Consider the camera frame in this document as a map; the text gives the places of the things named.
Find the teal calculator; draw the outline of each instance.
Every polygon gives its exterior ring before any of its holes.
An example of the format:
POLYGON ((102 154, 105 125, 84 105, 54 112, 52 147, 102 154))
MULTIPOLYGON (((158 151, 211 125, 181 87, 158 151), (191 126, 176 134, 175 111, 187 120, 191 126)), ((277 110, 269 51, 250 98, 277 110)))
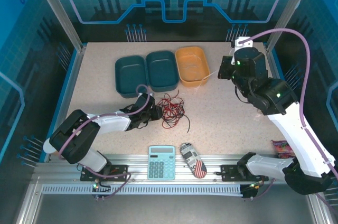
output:
POLYGON ((149 147, 148 179, 175 179, 175 147, 157 145, 149 147))

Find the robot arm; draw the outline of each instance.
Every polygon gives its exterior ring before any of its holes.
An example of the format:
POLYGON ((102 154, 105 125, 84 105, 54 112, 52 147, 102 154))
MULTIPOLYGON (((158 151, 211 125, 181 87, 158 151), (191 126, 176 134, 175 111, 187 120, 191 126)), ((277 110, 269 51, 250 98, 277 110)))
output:
MULTIPOLYGON (((265 56, 253 48, 252 43, 240 47, 238 41, 242 39, 235 40, 233 58, 223 57, 218 78, 232 80, 248 103, 268 116, 285 136, 296 158, 277 159, 248 153, 238 162, 240 173, 285 180, 300 194, 325 191, 331 184, 330 168, 302 127, 296 95, 287 82, 268 77, 265 56)), ((335 158, 317 136, 315 140, 334 166, 335 158)))
MULTIPOLYGON (((106 175, 109 173, 110 162, 91 145, 97 135, 114 131, 127 131, 139 128, 140 124, 147 125, 148 122, 159 120, 162 110, 155 105, 154 97, 149 97, 149 102, 140 112, 130 116, 118 116, 118 114, 129 114, 142 108, 148 94, 141 94, 136 103, 120 109, 110 116, 98 116, 89 122, 62 152, 62 156, 70 163, 79 163, 95 172, 106 175)), ((86 120, 96 115, 86 114, 82 110, 73 111, 69 117, 59 126, 53 135, 44 143, 46 153, 60 151, 70 135, 86 120)))

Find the speckled tabletop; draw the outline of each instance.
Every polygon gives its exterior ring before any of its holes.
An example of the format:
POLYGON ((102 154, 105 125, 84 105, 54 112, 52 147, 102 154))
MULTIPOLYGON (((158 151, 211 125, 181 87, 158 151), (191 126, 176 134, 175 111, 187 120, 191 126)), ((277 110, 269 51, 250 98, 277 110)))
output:
MULTIPOLYGON (((102 114, 135 103, 136 98, 122 98, 115 89, 116 60, 129 55, 145 57, 158 50, 175 52, 186 46, 199 46, 204 50, 210 72, 218 72, 222 56, 231 50, 230 43, 88 43, 68 114, 75 109, 102 114)), ((255 47, 264 52, 263 44, 255 43, 255 47)), ((234 94, 233 83, 217 79, 217 72, 197 91, 179 84, 176 90, 169 92, 174 95, 180 90, 191 121, 189 133, 186 118, 172 129, 163 129, 159 120, 143 129, 97 136, 92 146, 104 154, 147 154, 148 146, 165 144, 176 146, 176 154, 179 154, 179 146, 190 142, 201 155, 274 153, 270 141, 283 140, 281 132, 252 105, 240 102, 234 94)), ((155 93, 155 101, 163 95, 155 93)))

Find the transparent wall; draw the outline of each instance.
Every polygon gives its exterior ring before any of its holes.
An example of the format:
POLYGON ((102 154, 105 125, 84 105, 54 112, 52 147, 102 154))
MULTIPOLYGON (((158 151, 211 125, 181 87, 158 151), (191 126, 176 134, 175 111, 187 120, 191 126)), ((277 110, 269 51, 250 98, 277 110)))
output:
MULTIPOLYGON (((288 26, 305 35, 311 49, 311 71, 305 116, 325 147, 338 158, 338 0, 302 0, 288 26)), ((285 79, 298 96, 305 70, 305 49, 291 34, 276 45, 285 79)))
POLYGON ((288 0, 61 0, 82 42, 230 41, 275 26, 288 0))
POLYGON ((0 4, 0 223, 12 223, 31 166, 40 157, 38 140, 46 139, 73 48, 46 0, 0 4))

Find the black bracket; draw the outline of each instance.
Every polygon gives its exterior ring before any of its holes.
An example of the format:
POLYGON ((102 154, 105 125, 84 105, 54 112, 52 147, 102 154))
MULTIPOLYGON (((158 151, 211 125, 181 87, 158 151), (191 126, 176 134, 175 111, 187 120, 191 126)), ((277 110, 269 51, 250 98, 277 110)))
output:
POLYGON ((249 171, 244 178, 238 171, 237 165, 221 165, 222 182, 259 182, 262 179, 269 181, 269 177, 261 175, 253 175, 249 171))
MULTIPOLYGON (((128 172, 128 165, 111 165, 110 168, 111 172, 109 175, 119 175, 119 174, 123 174, 123 173, 127 173, 128 172)), ((87 169, 85 169, 84 167, 82 168, 82 172, 81 172, 81 177, 80 177, 80 181, 82 182, 94 182, 95 179, 100 179, 101 181, 104 182, 125 182, 127 180, 127 174, 124 176, 119 176, 117 178, 99 178, 96 175, 93 175, 91 172, 89 172, 87 169)))

